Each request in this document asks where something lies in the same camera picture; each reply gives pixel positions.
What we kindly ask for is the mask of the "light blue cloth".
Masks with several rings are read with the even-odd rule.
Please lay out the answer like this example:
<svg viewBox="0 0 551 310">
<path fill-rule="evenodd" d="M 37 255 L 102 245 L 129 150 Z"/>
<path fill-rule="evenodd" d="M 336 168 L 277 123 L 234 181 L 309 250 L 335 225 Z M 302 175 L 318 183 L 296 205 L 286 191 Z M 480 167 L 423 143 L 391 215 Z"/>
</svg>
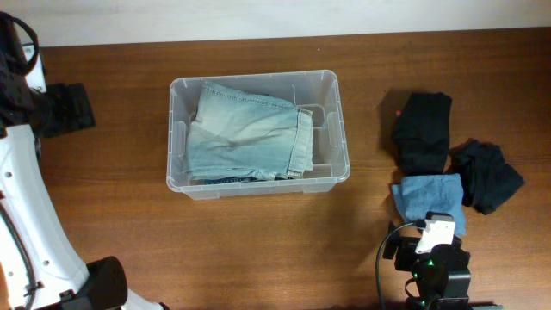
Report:
<svg viewBox="0 0 551 310">
<path fill-rule="evenodd" d="M 404 177 L 391 191 L 404 222 L 424 219 L 429 212 L 449 214 L 455 221 L 455 235 L 467 234 L 459 174 Z"/>
</svg>

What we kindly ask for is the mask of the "dark garment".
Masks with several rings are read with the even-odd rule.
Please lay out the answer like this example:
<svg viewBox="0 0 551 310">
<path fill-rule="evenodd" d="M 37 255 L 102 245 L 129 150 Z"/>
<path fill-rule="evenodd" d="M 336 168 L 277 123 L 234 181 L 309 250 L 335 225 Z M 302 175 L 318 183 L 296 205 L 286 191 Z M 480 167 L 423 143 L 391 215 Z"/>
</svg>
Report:
<svg viewBox="0 0 551 310">
<path fill-rule="evenodd" d="M 451 169 L 461 177 L 462 204 L 479 213 L 494 213 L 525 185 L 497 145 L 471 139 L 450 155 Z"/>
</svg>

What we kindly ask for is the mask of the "black garment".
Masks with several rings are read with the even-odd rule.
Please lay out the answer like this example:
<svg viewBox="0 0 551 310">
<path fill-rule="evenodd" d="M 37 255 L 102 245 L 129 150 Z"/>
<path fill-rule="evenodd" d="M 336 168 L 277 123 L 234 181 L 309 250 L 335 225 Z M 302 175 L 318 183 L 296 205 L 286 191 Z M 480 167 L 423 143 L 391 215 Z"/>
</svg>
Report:
<svg viewBox="0 0 551 310">
<path fill-rule="evenodd" d="M 398 164 L 407 175 L 442 174 L 449 153 L 452 98 L 438 93 L 411 93 L 392 132 Z"/>
</svg>

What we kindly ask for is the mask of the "light wash jeans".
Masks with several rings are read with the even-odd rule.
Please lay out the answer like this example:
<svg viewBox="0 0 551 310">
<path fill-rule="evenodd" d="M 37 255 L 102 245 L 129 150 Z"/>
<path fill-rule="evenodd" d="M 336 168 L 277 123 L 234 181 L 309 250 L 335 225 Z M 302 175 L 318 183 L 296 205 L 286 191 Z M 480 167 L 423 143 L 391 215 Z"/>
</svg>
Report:
<svg viewBox="0 0 551 310">
<path fill-rule="evenodd" d="M 302 178 L 313 169 L 313 113 L 273 96 L 206 82 L 186 139 L 193 180 Z"/>
</svg>

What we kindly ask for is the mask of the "dark blue jeans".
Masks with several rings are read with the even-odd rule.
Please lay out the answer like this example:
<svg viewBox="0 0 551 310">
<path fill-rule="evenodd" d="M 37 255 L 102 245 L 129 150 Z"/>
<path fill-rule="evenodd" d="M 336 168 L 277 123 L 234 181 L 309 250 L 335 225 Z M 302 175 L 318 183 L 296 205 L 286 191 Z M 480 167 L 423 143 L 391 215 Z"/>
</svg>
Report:
<svg viewBox="0 0 551 310">
<path fill-rule="evenodd" d="M 255 177 L 224 177 L 219 179 L 206 179 L 201 180 L 203 185 L 216 185 L 216 184 L 226 184 L 226 183 L 250 183 L 256 182 L 258 179 Z"/>
</svg>

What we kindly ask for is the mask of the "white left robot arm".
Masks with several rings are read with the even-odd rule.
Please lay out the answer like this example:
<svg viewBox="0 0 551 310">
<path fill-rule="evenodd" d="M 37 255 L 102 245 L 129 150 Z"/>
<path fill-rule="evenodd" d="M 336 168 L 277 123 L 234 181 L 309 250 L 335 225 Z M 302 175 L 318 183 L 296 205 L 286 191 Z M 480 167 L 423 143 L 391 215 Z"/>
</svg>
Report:
<svg viewBox="0 0 551 310">
<path fill-rule="evenodd" d="M 113 256 L 85 263 L 60 224 L 40 173 L 40 141 L 94 127 L 82 84 L 33 86 L 35 31 L 1 14 L 1 267 L 12 309 L 163 309 L 127 284 Z"/>
</svg>

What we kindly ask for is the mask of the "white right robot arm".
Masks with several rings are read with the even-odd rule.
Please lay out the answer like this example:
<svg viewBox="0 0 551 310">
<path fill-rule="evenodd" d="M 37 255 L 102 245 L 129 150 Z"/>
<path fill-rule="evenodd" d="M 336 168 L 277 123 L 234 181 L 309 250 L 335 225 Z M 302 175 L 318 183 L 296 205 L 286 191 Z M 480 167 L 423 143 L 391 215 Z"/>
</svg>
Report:
<svg viewBox="0 0 551 310">
<path fill-rule="evenodd" d="M 387 304 L 381 286 L 382 259 L 394 261 L 394 268 L 411 274 L 406 281 L 404 309 L 417 310 L 503 310 L 491 302 L 471 303 L 468 290 L 472 280 L 468 268 L 470 253 L 455 236 L 455 219 L 450 214 L 429 212 L 421 220 L 401 226 L 388 224 L 375 260 L 379 308 Z M 417 294 L 408 291 L 415 284 Z"/>
</svg>

